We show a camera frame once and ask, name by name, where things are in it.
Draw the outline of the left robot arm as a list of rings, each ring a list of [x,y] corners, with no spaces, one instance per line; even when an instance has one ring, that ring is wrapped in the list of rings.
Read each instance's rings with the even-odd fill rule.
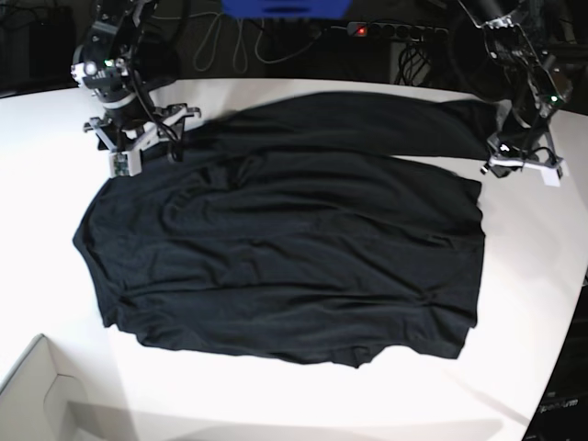
[[[560,185],[568,174],[550,132],[552,117],[566,104],[572,84],[548,49],[538,1],[461,1],[481,32],[491,60],[514,74],[514,95],[499,106],[496,131],[487,139],[489,157],[481,172],[498,178],[534,170],[543,183]]]

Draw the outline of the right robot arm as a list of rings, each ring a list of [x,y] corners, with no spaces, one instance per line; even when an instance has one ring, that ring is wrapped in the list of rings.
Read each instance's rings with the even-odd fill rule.
[[[180,17],[171,37],[145,27],[156,11],[156,1],[98,1],[96,18],[76,49],[71,75],[79,87],[94,94],[104,116],[90,119],[84,131],[99,139],[98,148],[112,153],[131,150],[132,130],[167,144],[171,162],[183,160],[186,104],[157,107],[150,93],[174,83],[181,62],[175,50],[187,26],[191,3],[180,3]]]

